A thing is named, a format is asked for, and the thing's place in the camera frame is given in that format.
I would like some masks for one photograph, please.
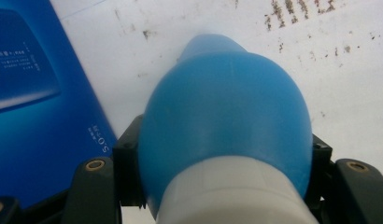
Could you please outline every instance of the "white plastic base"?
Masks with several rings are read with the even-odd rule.
[[[290,180],[239,156],[194,164],[168,185],[158,224],[318,223]]]

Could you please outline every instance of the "blue cardboard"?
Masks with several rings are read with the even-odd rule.
[[[22,208],[116,142],[49,1],[0,0],[0,103],[0,196]]]

